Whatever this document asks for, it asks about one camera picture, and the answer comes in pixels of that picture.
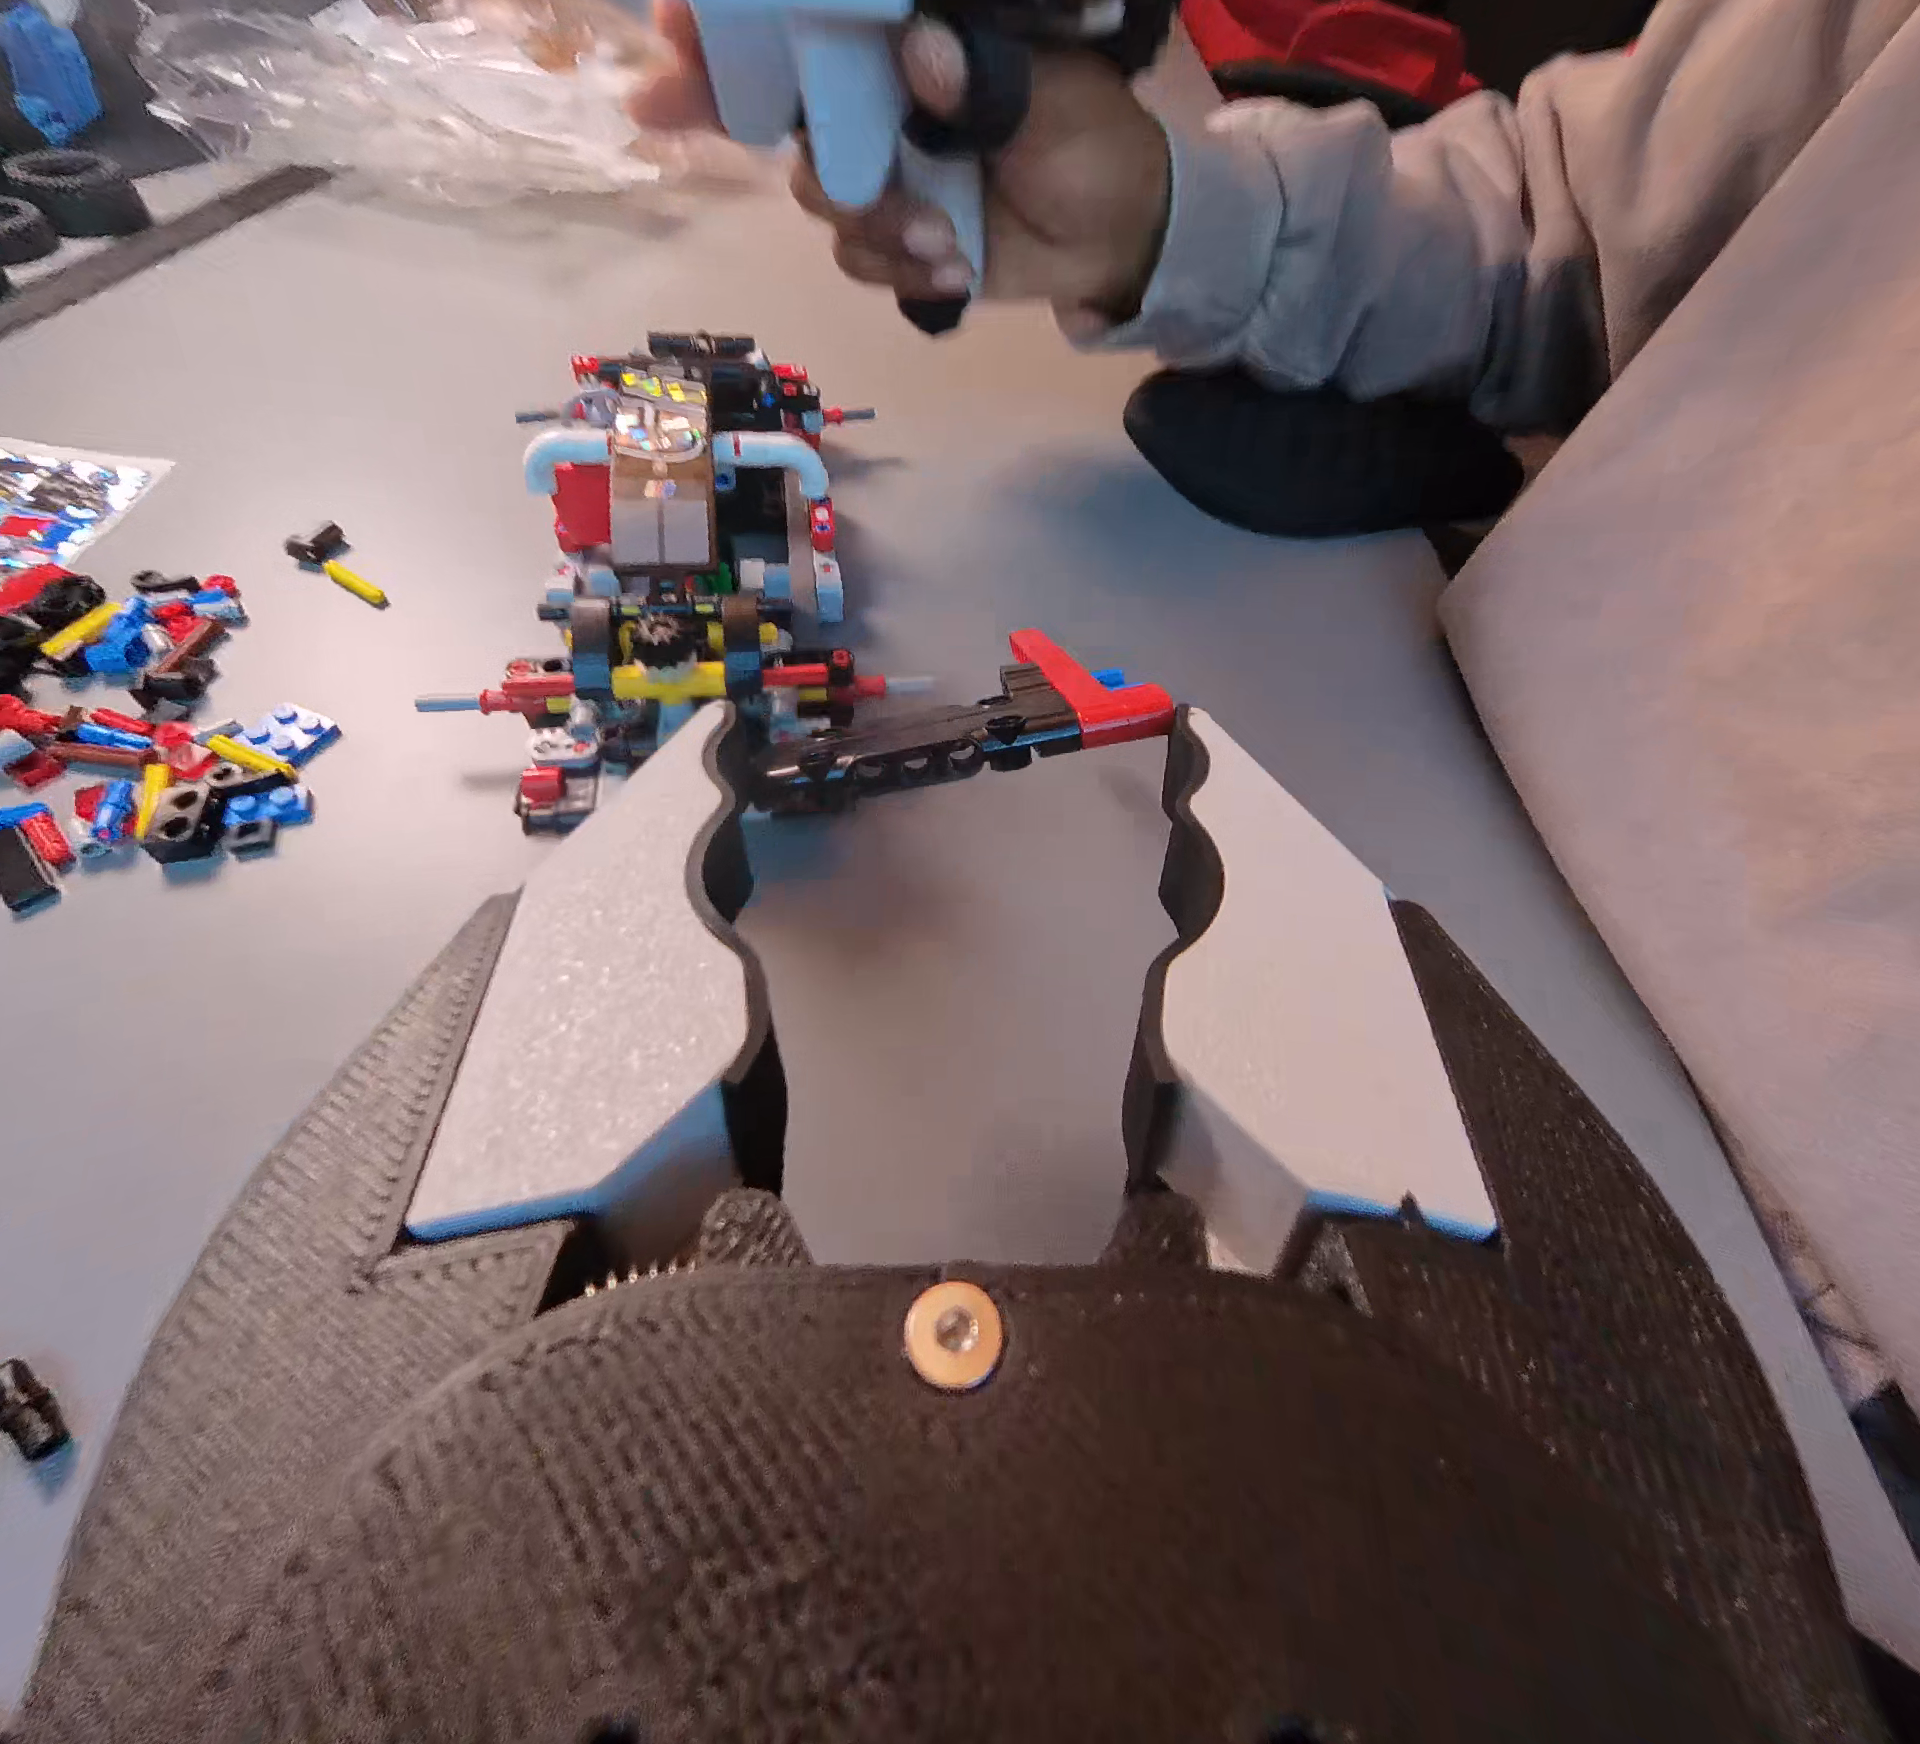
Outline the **red plastic object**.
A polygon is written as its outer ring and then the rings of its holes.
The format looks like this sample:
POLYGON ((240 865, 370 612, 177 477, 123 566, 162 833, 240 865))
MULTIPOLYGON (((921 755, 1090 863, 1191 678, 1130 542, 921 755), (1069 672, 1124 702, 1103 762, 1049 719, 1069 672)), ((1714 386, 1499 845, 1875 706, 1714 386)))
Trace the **red plastic object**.
POLYGON ((1456 26, 1386 0, 1181 0, 1181 22, 1227 100, 1368 103, 1398 128, 1483 86, 1456 26))

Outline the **clear plastic bag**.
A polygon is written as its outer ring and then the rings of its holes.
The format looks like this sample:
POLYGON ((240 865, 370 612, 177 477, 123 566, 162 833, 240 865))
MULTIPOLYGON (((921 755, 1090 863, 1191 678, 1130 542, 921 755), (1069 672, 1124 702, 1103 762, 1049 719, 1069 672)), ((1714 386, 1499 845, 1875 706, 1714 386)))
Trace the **clear plastic bag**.
POLYGON ((152 113, 253 171, 469 208, 655 210, 766 184, 766 161, 709 124, 638 122, 674 62, 654 19, 610 0, 193 8, 158 14, 135 47, 152 113))

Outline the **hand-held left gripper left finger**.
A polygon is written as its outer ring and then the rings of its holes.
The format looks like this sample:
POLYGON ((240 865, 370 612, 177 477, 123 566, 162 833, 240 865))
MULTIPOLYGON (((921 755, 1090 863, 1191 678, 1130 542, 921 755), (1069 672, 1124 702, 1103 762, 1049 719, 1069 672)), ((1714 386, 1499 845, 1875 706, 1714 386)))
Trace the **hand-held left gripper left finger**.
POLYGON ((783 1183, 788 1081, 737 930, 748 726, 700 708, 526 880, 405 1215, 431 1246, 549 1221, 688 1256, 783 1183))

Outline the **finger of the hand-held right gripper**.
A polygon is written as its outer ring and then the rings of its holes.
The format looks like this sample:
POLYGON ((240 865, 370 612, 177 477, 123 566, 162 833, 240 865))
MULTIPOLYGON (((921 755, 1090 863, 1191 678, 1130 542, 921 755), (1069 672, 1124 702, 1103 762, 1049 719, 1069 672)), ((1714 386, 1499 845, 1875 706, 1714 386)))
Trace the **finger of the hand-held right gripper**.
POLYGON ((685 0, 721 132, 772 149, 804 131, 830 201, 863 212, 897 174, 906 99, 892 35, 914 0, 685 0))

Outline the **holographic sticker sheet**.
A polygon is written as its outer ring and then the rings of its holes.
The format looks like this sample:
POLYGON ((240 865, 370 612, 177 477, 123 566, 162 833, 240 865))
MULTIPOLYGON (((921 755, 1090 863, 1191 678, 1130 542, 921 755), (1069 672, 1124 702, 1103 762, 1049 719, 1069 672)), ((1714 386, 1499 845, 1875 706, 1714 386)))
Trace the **holographic sticker sheet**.
POLYGON ((3 441, 3 578, 64 571, 108 536, 176 470, 168 459, 115 457, 3 441))

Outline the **lego race car model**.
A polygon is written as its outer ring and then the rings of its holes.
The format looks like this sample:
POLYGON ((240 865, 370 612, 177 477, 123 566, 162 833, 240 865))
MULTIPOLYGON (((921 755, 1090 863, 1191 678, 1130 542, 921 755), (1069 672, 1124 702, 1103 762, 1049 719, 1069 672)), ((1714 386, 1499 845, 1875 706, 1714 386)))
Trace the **lego race car model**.
POLYGON ((751 335, 651 332, 570 361, 574 394, 520 412, 523 475, 550 509, 558 561, 539 617, 553 654, 510 659, 471 694, 421 696, 424 715, 529 726, 514 817, 562 837, 707 704, 775 739, 849 727, 924 679, 860 669, 830 646, 848 595, 825 437, 876 421, 822 397, 751 335))

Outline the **person's right hand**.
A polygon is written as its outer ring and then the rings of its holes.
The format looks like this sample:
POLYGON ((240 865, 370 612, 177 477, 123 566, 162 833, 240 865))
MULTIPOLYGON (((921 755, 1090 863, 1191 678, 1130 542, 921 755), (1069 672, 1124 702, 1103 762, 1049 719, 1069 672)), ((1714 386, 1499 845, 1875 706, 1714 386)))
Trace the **person's right hand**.
POLYGON ((792 192, 827 228, 838 267, 858 284, 898 300, 1040 302, 1069 338, 1095 338, 1133 318, 1152 284, 1171 156, 1162 122, 1103 59, 1043 52, 1024 122, 983 174, 978 259, 939 210, 901 190, 863 212, 831 203, 808 154, 792 192))

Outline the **pile of mixed lego pieces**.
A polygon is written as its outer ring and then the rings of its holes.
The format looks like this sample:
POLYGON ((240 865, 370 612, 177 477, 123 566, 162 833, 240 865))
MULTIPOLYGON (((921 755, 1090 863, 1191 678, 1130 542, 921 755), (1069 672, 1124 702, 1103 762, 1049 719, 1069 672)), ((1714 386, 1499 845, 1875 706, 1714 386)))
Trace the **pile of mixed lego pieces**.
POLYGON ((48 557, 3 580, 3 902, 61 901, 70 874, 272 856, 316 817, 308 772, 341 726, 281 702, 220 718, 222 654, 247 627, 235 580, 142 571, 110 592, 48 557))

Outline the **red black lego beam assembly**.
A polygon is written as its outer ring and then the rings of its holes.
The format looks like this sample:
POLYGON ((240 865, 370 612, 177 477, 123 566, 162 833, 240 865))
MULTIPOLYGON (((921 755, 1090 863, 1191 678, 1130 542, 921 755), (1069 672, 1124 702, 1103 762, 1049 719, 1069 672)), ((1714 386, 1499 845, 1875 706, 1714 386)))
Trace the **red black lego beam assembly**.
POLYGON ((1173 730, 1178 706, 1164 686, 1104 679, 1040 630, 1012 632, 1011 655, 985 700, 764 748, 740 772, 743 804, 768 817, 838 815, 1173 730))

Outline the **pile of black blue pins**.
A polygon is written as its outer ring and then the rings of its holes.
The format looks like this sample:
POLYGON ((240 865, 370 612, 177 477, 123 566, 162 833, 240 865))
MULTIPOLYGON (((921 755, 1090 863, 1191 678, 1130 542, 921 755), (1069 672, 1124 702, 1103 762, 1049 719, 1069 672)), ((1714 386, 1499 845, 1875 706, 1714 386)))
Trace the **pile of black blue pins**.
POLYGON ((20 1357, 0 1366, 3 1434, 28 1465, 43 1465, 73 1440, 53 1386, 20 1357))

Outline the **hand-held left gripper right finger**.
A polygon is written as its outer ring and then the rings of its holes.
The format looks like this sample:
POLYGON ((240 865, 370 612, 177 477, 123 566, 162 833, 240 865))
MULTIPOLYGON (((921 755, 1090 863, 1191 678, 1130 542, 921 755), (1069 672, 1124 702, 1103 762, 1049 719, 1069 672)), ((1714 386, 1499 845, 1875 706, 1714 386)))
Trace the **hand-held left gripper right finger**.
POLYGON ((1397 902, 1199 708, 1168 738, 1162 902, 1125 1085, 1128 1182, 1282 1273, 1325 1220, 1501 1235, 1397 902))

